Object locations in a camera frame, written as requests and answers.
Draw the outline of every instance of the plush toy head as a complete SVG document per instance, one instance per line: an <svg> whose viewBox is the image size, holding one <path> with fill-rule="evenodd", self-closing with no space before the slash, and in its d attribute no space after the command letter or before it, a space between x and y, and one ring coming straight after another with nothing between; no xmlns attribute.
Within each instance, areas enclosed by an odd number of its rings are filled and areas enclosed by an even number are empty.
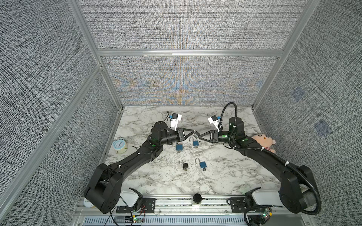
<svg viewBox="0 0 362 226"><path fill-rule="evenodd" d="M275 140L265 134L256 134L252 138L256 140L261 146L266 148L270 148L273 144L276 143Z"/></svg>

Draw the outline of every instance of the marble tabletop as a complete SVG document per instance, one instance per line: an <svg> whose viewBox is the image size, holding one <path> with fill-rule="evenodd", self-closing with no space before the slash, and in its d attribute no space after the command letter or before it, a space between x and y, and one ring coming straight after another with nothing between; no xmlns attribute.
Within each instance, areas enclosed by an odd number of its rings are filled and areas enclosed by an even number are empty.
<svg viewBox="0 0 362 226"><path fill-rule="evenodd" d="M178 127L194 129L200 133L216 129L208 118L220 116L222 107L126 107L119 123L114 140L123 138L128 149L123 154L116 154L111 147L106 164L117 162L136 151L132 146L140 146L151 134L151 127L157 121L178 113L182 120ZM234 116L234 109L229 106L224 113L224 128ZM259 126L250 107L238 107L238 117L245 124L247 135L260 133ZM122 184L122 188L132 187L143 195L243 195L256 188L278 188L279 181L256 161L227 149L223 144L211 144L199 141L199 148L192 141L183 141L183 151L177 153L176 143L164 145L162 153L152 162L141 166ZM203 171L195 158L205 161L207 170ZM188 171L184 171L179 160L187 162Z"/></svg>

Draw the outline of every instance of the gray textured wall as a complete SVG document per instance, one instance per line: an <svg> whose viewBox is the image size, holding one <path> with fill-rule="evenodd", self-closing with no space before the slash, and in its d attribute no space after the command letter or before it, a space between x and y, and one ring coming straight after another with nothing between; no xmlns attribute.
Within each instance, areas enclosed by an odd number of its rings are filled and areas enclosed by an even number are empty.
<svg viewBox="0 0 362 226"><path fill-rule="evenodd" d="M66 0L1 1L0 195L95 67Z"/></svg>
<svg viewBox="0 0 362 226"><path fill-rule="evenodd" d="M251 105L275 57L105 56L126 105Z"/></svg>
<svg viewBox="0 0 362 226"><path fill-rule="evenodd" d="M277 154L309 166L321 226L361 225L362 1L322 0L256 112Z"/></svg>
<svg viewBox="0 0 362 226"><path fill-rule="evenodd" d="M99 75L1 226L70 225L117 112Z"/></svg>
<svg viewBox="0 0 362 226"><path fill-rule="evenodd" d="M282 49L307 0L79 0L99 48Z"/></svg>

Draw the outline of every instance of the alarm clock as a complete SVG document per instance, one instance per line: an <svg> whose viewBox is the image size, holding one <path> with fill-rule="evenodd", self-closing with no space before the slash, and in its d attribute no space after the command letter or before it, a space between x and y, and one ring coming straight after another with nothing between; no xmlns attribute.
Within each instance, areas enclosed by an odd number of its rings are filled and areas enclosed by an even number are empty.
<svg viewBox="0 0 362 226"><path fill-rule="evenodd" d="M121 154L127 151L127 144L124 139L119 139L113 142L113 148L117 154Z"/></svg>

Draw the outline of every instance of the clock face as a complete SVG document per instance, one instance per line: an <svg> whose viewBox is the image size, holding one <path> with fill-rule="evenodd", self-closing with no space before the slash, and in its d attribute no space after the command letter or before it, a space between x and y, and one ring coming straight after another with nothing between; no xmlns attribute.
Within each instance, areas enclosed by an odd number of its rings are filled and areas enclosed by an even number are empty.
<svg viewBox="0 0 362 226"><path fill-rule="evenodd" d="M113 143L113 147L116 149L122 148L125 145L125 141L124 140L117 140Z"/></svg>

